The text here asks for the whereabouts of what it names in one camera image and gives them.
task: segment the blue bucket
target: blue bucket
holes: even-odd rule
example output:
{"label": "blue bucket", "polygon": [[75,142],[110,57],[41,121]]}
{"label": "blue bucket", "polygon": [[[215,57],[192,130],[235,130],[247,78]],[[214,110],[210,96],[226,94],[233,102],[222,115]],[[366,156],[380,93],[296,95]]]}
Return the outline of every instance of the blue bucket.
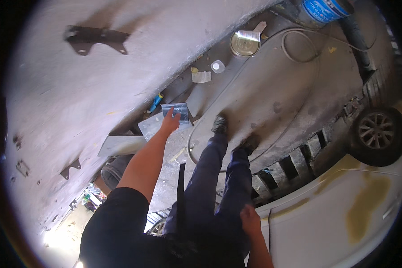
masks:
{"label": "blue bucket", "polygon": [[354,12],[353,6],[346,0],[304,0],[302,6],[313,20],[324,24]]}

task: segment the car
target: car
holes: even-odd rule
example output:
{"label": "car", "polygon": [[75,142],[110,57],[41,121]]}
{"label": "car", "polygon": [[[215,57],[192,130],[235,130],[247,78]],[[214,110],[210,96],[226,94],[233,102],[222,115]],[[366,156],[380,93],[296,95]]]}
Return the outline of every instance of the car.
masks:
{"label": "car", "polygon": [[325,173],[256,208],[276,268],[353,267],[390,231],[402,206],[402,100],[361,112],[349,137]]}

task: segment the strap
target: strap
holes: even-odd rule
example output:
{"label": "strap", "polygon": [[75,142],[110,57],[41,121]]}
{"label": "strap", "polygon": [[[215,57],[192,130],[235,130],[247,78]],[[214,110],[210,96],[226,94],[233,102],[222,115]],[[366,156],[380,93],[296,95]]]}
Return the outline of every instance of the strap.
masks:
{"label": "strap", "polygon": [[177,182],[177,236],[182,238],[186,233],[186,211],[184,200],[185,187],[185,166],[186,163],[180,165],[179,180]]}

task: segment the black shoe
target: black shoe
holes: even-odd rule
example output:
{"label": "black shoe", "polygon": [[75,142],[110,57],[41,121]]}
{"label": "black shoe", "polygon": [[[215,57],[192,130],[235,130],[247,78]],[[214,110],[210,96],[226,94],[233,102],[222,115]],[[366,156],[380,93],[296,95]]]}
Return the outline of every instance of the black shoe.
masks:
{"label": "black shoe", "polygon": [[234,149],[234,151],[242,148],[247,155],[252,155],[253,151],[259,146],[259,143],[261,143],[261,137],[257,134],[252,134],[243,140],[240,145]]}
{"label": "black shoe", "polygon": [[211,129],[214,134],[227,134],[228,133],[228,120],[222,114],[218,114]]}

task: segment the hose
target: hose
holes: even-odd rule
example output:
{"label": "hose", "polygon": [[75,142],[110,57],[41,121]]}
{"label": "hose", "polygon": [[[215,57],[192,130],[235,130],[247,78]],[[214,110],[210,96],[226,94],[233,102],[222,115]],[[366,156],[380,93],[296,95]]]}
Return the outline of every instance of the hose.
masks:
{"label": "hose", "polygon": [[[340,42],[340,43],[342,43],[342,44],[345,44],[345,45],[347,45],[347,46],[349,46],[349,47],[351,47],[351,48],[353,48],[353,49],[355,49],[355,50],[357,50],[357,51],[362,51],[362,52],[367,52],[367,51],[374,45],[374,43],[375,43],[375,41],[376,41],[376,37],[377,37],[377,33],[376,33],[377,31],[375,31],[375,36],[374,36],[374,39],[373,39],[372,44],[371,44],[369,47],[367,47],[367,49],[360,49],[360,48],[357,48],[357,47],[355,47],[355,46],[353,46],[353,45],[351,45],[351,44],[349,44],[349,43],[347,43],[347,42],[345,42],[345,41],[343,41],[343,40],[340,40],[340,39],[335,38],[335,37],[331,37],[332,24],[331,24],[331,26],[330,26],[329,35],[322,34],[322,33],[316,32],[316,31],[311,30],[311,29],[305,29],[305,28],[300,28],[300,27],[294,27],[294,28],[283,29],[283,30],[281,30],[281,31],[279,31],[279,32],[277,32],[277,33],[271,35],[271,36],[264,42],[264,44],[265,44],[266,42],[268,42],[269,40],[272,40],[272,39],[274,39],[274,38],[276,38],[276,37],[278,37],[279,35],[282,34],[282,35],[283,35],[283,36],[282,36],[282,49],[283,49],[283,52],[284,52],[285,56],[286,56],[289,60],[291,60],[291,61],[293,61],[293,62],[295,62],[295,63],[308,63],[308,62],[311,62],[311,61],[316,60],[316,63],[317,63],[317,64],[316,64],[316,75],[315,75],[315,78],[313,79],[312,86],[308,89],[308,91],[307,91],[307,93],[306,93],[306,95],[305,95],[305,97],[304,97],[304,100],[303,100],[302,105],[300,106],[300,108],[299,108],[298,111],[296,112],[295,116],[294,116],[293,119],[290,121],[290,123],[286,126],[286,128],[284,129],[284,131],[283,131],[283,132],[280,134],[280,136],[271,144],[271,146],[269,146],[265,151],[263,151],[263,152],[262,152],[261,154],[259,154],[257,157],[255,157],[255,158],[253,158],[252,160],[250,160],[250,162],[256,160],[257,158],[259,158],[260,156],[262,156],[264,153],[269,152],[269,150],[275,145],[275,143],[277,143],[277,142],[284,136],[284,134],[289,130],[289,128],[290,128],[290,126],[292,125],[293,121],[296,119],[296,117],[299,115],[299,112],[300,112],[301,109],[304,107],[305,101],[307,100],[308,96],[310,95],[310,93],[311,93],[312,89],[314,88],[314,85],[315,85],[315,83],[316,83],[316,81],[317,81],[317,78],[318,78],[318,75],[319,75],[319,72],[320,72],[320,60],[318,59],[318,57],[320,56],[320,54],[321,54],[321,52],[323,51],[323,48],[324,48],[324,47],[323,47],[319,52],[317,52],[316,47],[314,46],[314,43],[311,41],[311,39],[310,39],[304,32],[309,32],[309,33],[313,33],[313,34],[325,36],[325,37],[327,37],[328,39],[335,40],[335,41]],[[288,51],[287,51],[287,49],[286,49],[285,39],[286,39],[286,36],[287,36],[287,35],[292,34],[292,33],[293,33],[293,34],[294,34],[294,33],[299,34],[299,35],[301,35],[305,40],[308,41],[311,50],[314,52],[314,56],[313,56],[313,57],[311,57],[310,59],[308,59],[308,60],[306,60],[306,61],[300,61],[300,60],[295,59],[294,57],[290,56],[290,54],[288,53]],[[247,59],[246,59],[246,61],[242,64],[242,66],[240,67],[240,69],[238,70],[238,72],[236,73],[236,75],[235,75],[235,76],[231,79],[231,81],[225,86],[225,88],[221,91],[221,93],[217,96],[217,98],[213,101],[213,103],[207,108],[207,110],[204,112],[204,114],[201,116],[201,118],[197,121],[197,123],[195,124],[195,126],[193,126],[192,131],[189,133],[188,138],[187,138],[187,142],[186,142],[186,152],[187,152],[187,154],[188,154],[188,156],[189,156],[189,159],[191,159],[192,163],[194,163],[195,165],[198,163],[198,161],[197,161],[196,159],[194,159],[193,155],[191,154],[190,147],[189,147],[190,141],[191,141],[191,137],[192,137],[194,131],[196,130],[196,128],[198,127],[198,125],[204,120],[206,114],[208,113],[208,110],[217,102],[218,99],[220,99],[220,97],[229,89],[230,85],[238,78],[238,76],[241,74],[241,72],[242,72],[242,71],[244,70],[244,68],[246,67],[247,62],[248,62],[249,59],[250,59],[250,58],[247,58]]]}

